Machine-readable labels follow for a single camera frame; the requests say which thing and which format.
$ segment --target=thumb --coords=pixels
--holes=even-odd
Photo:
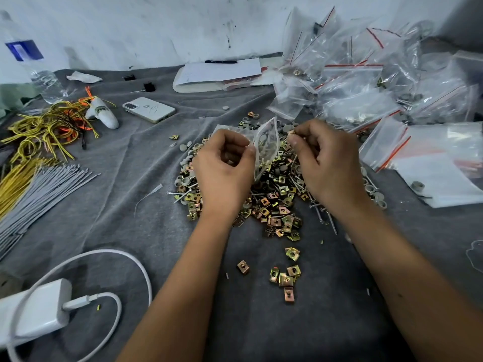
[[[255,170],[255,146],[248,145],[235,168],[241,175],[253,176]]]
[[[287,141],[295,150],[295,153],[299,158],[300,165],[302,165],[302,169],[304,167],[312,168],[314,165],[318,166],[319,163],[315,159],[315,156],[313,155],[313,152],[306,140],[297,134],[291,133],[288,135]]]

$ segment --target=blue label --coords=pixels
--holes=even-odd
[[[5,45],[10,49],[10,52],[12,52],[15,59],[19,62],[28,60],[29,58],[32,60],[41,60],[44,57],[32,39],[5,43]]]

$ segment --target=gray fabric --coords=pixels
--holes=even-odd
[[[2,267],[26,279],[28,286],[71,256],[117,248],[132,253],[144,264],[154,294],[160,289],[196,225],[186,218],[186,207],[173,205],[172,196],[166,195],[174,187],[179,162],[185,156],[178,145],[188,140],[200,142],[219,123],[236,125],[250,110],[260,113],[260,122],[273,116],[265,109],[274,98],[272,87],[179,94],[172,90],[176,71],[176,67],[88,71],[104,79],[92,87],[92,92],[117,105],[113,112],[121,126],[109,130],[97,122],[100,139],[89,134],[87,150],[81,149],[80,142],[68,149],[77,158],[76,163],[102,175],[39,219]],[[138,79],[124,81],[122,76],[131,72]],[[142,89],[147,81],[157,86],[155,92],[129,93]],[[120,107],[139,96],[174,106],[177,113],[153,125]],[[225,105],[229,111],[222,109]],[[179,134],[180,139],[170,148],[173,141],[168,137],[172,134]],[[470,267],[465,249],[480,236],[483,206],[434,210],[415,199],[394,172],[378,174],[374,181],[386,194],[389,215],[409,240],[481,305],[481,274]],[[134,217],[136,202],[160,183],[164,187],[141,201]],[[301,250],[298,264],[302,277],[295,286],[295,304],[286,304],[283,291],[268,281],[270,268],[292,265],[284,254],[284,248],[292,243],[262,237],[263,226],[255,219],[234,228],[214,297],[205,359],[374,361],[401,360],[406,355],[405,360],[412,359],[353,246],[342,234],[336,237],[330,226],[319,224],[306,203],[298,199],[295,208],[304,220],[302,240],[296,244]],[[241,260],[250,266],[245,276],[236,268]],[[129,259],[102,254],[71,264],[53,279],[57,277],[73,283],[74,297],[102,291],[120,296],[121,322],[109,343],[92,359],[115,360],[147,308],[141,272]],[[63,330],[19,348],[24,358],[75,361],[89,353],[104,338],[115,317],[112,300],[99,300],[99,304],[100,311],[96,311],[96,304],[78,310]]]

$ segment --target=black pen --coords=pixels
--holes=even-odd
[[[238,61],[212,61],[212,60],[206,60],[205,63],[228,63],[228,64],[232,64],[232,63],[238,63]]]

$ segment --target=bundle of gray zip ties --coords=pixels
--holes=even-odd
[[[14,207],[0,220],[0,261],[37,219],[98,175],[80,165],[38,169]]]

